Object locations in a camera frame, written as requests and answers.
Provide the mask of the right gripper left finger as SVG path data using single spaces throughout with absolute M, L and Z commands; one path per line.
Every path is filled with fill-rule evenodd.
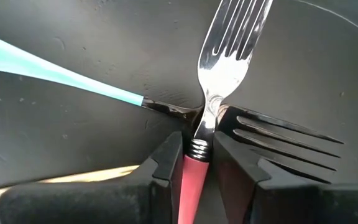
M 13 187 L 0 197 L 0 224 L 177 224 L 182 150 L 177 131 L 124 177 Z

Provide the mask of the pink handled silver fork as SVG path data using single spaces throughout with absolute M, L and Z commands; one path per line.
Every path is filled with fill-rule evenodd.
M 193 224 L 211 160 L 219 107 L 243 81 L 273 0 L 221 0 L 198 59 L 200 123 L 183 157 L 178 224 Z

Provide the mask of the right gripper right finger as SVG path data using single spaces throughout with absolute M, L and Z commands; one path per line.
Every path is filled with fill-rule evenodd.
M 358 184 L 294 175 L 222 132 L 214 165 L 229 224 L 358 224 Z

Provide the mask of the blue handled dark fork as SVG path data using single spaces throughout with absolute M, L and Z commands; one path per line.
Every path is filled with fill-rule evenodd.
M 196 121 L 201 120 L 203 114 L 204 105 L 198 108 L 183 108 L 180 106 L 171 105 L 169 103 L 163 103 L 161 101 L 151 100 L 142 95 L 138 95 L 129 91 L 116 88 L 114 86 L 93 80 L 86 76 L 67 70 L 63 67 L 55 65 L 52 62 L 48 62 L 40 57 L 32 55 L 20 48 L 17 48 L 11 44 L 0 39 L 0 72 L 12 73 L 15 75 L 22 75 L 32 78 L 38 78 L 41 80 L 47 80 L 63 85 L 72 86 L 82 90 L 90 91 L 100 95 L 115 98 L 117 100 L 125 101 L 133 105 L 141 106 L 150 110 L 159 111 L 169 116 L 180 118 L 184 121 L 194 125 Z M 291 157 L 293 159 L 305 162 L 306 159 L 299 157 L 295 154 L 283 151 L 270 144 L 256 140 L 251 137 L 237 134 L 236 129 L 241 129 L 251 133 L 255 133 L 261 136 L 265 136 L 270 139 L 276 139 L 281 142 L 285 142 L 294 146 L 309 149 L 314 152 L 321 152 L 321 149 L 307 145 L 301 141 L 291 139 L 282 136 L 278 133 L 269 131 L 265 128 L 258 127 L 253 124 L 243 123 L 240 118 L 247 118 L 256 122 L 277 126 L 287 129 L 289 131 L 298 132 L 315 138 L 324 139 L 326 141 L 336 142 L 336 139 L 319 134 L 311 129 L 299 126 L 297 124 L 289 123 L 282 119 L 277 119 L 266 114 L 262 114 L 256 111 L 224 105 L 221 103 L 219 107 L 218 117 L 216 118 L 216 129 L 220 129 L 228 136 L 253 146 L 264 148 L 268 151 L 281 154 L 283 156 Z

